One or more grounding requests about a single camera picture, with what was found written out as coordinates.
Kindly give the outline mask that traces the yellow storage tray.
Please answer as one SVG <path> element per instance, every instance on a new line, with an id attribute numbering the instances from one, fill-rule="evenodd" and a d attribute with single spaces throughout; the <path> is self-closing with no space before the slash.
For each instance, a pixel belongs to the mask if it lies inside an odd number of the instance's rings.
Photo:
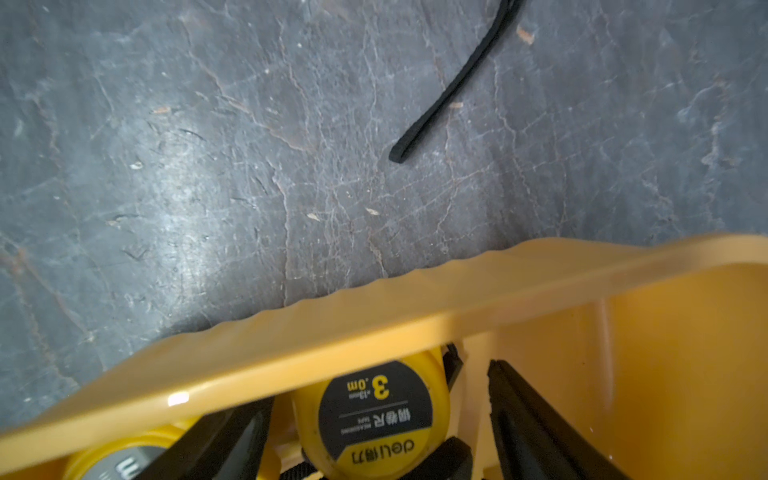
<path id="1" fill-rule="evenodd" d="M 645 248 L 530 240 L 171 336 L 4 433 L 1 475 L 63 479 L 82 450 L 272 397 L 255 479 L 323 478 L 302 453 L 292 392 L 448 344 L 463 361 L 448 434 L 471 449 L 468 479 L 505 479 L 493 360 L 625 479 L 767 475 L 767 240 L 736 234 Z"/>

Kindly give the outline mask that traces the yellow tape measure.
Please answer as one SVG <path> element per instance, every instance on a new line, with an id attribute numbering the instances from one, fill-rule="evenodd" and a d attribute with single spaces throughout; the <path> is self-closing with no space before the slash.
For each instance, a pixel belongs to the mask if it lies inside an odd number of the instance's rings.
<path id="1" fill-rule="evenodd" d="M 325 479 L 468 479 L 470 447 L 448 434 L 463 367 L 448 344 L 291 394 L 306 463 Z"/>
<path id="2" fill-rule="evenodd" d="M 66 480 L 131 480 L 173 446 L 198 421 L 181 420 L 77 452 L 67 460 Z"/>

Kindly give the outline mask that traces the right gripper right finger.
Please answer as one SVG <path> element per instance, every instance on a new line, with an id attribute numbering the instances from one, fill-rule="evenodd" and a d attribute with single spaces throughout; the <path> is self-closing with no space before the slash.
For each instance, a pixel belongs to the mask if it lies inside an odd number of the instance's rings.
<path id="1" fill-rule="evenodd" d="M 491 425 L 505 479 L 625 479 L 506 361 L 488 369 Z"/>

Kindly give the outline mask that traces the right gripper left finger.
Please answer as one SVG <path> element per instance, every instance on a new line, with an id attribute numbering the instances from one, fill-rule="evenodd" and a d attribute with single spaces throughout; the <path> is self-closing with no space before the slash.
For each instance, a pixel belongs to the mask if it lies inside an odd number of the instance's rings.
<path id="1" fill-rule="evenodd" d="M 236 463 L 236 474 L 239 479 L 255 479 L 266 449 L 273 405 L 274 399 L 266 397 L 203 416 L 138 477 L 213 479 L 250 430 L 246 450 Z"/>

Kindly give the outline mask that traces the pink tape measure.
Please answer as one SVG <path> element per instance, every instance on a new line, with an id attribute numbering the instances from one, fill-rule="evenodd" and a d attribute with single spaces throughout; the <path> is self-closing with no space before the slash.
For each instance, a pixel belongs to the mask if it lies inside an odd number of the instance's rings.
<path id="1" fill-rule="evenodd" d="M 397 164 L 404 163 L 418 143 L 428 133 L 439 115 L 453 101 L 456 95 L 475 74 L 483 60 L 503 38 L 505 31 L 518 21 L 526 4 L 525 0 L 502 0 L 485 36 L 469 56 L 454 79 L 443 90 L 438 99 L 404 132 L 390 149 L 388 159 Z"/>

